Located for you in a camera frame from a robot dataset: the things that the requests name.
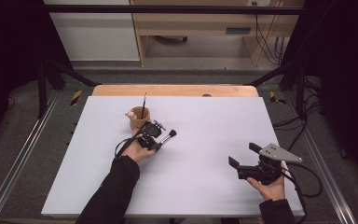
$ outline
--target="white cabinet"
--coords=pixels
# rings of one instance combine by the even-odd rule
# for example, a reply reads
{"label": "white cabinet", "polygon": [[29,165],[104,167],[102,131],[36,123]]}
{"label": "white cabinet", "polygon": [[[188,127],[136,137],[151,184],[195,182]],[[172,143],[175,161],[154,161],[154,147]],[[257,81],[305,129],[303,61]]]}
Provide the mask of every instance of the white cabinet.
{"label": "white cabinet", "polygon": [[[45,0],[46,5],[128,5],[128,0]],[[139,61],[132,16],[50,13],[71,61]]]}

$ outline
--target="table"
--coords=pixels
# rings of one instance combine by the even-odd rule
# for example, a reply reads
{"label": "table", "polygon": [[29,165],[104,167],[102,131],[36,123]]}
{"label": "table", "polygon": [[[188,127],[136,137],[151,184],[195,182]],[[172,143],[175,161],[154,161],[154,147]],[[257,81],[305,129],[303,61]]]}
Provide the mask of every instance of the table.
{"label": "table", "polygon": [[[95,88],[42,214],[78,216],[107,175],[113,148],[131,134],[129,121],[122,112],[140,104],[145,91],[152,119],[158,118],[167,133],[173,128],[178,135],[156,156],[139,164],[141,179],[134,188],[126,217],[259,216],[262,198],[245,181],[238,180],[227,157],[256,165],[258,155],[247,149],[250,139],[260,146],[277,144],[263,99],[256,97],[254,87],[191,85]],[[219,91],[225,96],[192,97],[205,93],[217,96]],[[132,96],[105,97],[115,94]],[[210,121],[208,116],[216,116],[216,120]],[[288,182],[286,186],[295,216],[302,216],[294,186]]]}

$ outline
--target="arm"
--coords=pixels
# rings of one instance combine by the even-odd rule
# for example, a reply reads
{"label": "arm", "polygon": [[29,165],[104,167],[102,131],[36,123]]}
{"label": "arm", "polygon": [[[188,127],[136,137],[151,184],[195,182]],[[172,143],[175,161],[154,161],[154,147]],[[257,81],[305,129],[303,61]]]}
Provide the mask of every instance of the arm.
{"label": "arm", "polygon": [[110,173],[91,197],[76,224],[121,223],[130,204],[132,190],[140,177],[137,162],[155,153],[156,150],[144,150],[137,141],[133,141],[112,165]]}
{"label": "arm", "polygon": [[284,197],[284,177],[281,175],[275,182],[264,186],[257,180],[248,177],[248,183],[260,191],[264,202],[259,205],[265,224],[292,224],[295,222],[289,203]]}

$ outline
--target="person's left hand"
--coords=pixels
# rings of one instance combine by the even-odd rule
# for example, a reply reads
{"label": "person's left hand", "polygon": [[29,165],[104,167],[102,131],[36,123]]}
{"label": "person's left hand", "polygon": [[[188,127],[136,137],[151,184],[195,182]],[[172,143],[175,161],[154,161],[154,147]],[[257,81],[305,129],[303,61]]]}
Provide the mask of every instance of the person's left hand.
{"label": "person's left hand", "polygon": [[[132,135],[135,135],[138,132],[138,129],[132,130]],[[153,156],[156,154],[156,150],[146,150],[142,148],[137,140],[131,142],[131,144],[124,150],[121,156],[129,156],[131,159],[139,163],[144,158]]]}

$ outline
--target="cup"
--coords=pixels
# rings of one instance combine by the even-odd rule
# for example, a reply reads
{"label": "cup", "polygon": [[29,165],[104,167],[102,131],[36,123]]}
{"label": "cup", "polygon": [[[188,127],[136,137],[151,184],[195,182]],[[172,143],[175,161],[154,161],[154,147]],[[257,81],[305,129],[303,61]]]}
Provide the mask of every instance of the cup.
{"label": "cup", "polygon": [[136,119],[130,119],[131,129],[141,128],[146,121],[150,121],[150,112],[147,107],[144,109],[144,115],[142,116],[142,107],[136,106],[132,109],[133,113],[136,115]]}

